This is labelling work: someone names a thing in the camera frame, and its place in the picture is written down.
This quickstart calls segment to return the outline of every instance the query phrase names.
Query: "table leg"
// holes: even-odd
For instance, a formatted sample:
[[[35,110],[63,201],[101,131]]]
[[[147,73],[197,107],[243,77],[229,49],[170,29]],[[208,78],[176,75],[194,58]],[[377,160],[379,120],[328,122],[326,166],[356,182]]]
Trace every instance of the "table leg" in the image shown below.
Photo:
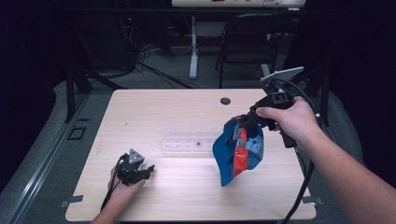
[[[198,68],[198,49],[195,17],[192,17],[191,19],[191,50],[190,79],[196,79]]]

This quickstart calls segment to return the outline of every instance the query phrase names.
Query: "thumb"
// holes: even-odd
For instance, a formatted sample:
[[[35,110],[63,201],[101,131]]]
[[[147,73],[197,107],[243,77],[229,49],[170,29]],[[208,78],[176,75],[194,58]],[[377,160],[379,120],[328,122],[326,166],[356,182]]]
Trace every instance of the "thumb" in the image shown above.
[[[259,107],[256,109],[256,114],[265,119],[279,120],[283,110],[272,107]]]

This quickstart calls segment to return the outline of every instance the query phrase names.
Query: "black circular object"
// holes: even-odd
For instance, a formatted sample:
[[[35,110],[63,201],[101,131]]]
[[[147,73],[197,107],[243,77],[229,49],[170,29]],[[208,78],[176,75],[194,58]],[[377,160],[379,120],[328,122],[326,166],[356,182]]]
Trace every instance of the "black circular object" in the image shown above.
[[[231,100],[230,100],[230,98],[223,97],[220,99],[220,102],[222,105],[229,105],[231,103]]]

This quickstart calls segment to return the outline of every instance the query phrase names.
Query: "table top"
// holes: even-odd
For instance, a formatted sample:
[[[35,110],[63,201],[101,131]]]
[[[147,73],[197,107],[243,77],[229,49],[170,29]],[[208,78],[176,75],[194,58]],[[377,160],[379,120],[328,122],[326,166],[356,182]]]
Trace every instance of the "table top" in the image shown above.
[[[173,7],[304,7],[305,0],[172,0]]]
[[[93,142],[74,196],[69,221],[99,213],[110,170],[130,148],[155,164],[150,180],[134,196],[120,221],[276,220],[291,209],[304,176],[293,148],[264,128],[264,158],[251,171],[220,185],[211,150],[230,118],[245,114],[263,90],[115,91]],[[220,99],[227,97],[229,105]],[[314,205],[301,203],[292,219],[310,219]]]

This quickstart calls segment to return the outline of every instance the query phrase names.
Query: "black curtain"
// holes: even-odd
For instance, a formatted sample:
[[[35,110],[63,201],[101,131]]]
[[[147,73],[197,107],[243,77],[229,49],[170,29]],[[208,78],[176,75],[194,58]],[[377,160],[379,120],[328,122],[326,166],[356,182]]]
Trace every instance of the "black curtain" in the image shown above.
[[[304,19],[285,68],[325,68],[361,140],[371,171],[396,188],[396,34],[390,1],[306,1],[306,10],[344,14]]]
[[[67,24],[63,17],[49,17],[35,1],[1,3],[1,190],[49,118],[56,100],[53,87],[73,64],[89,66]]]

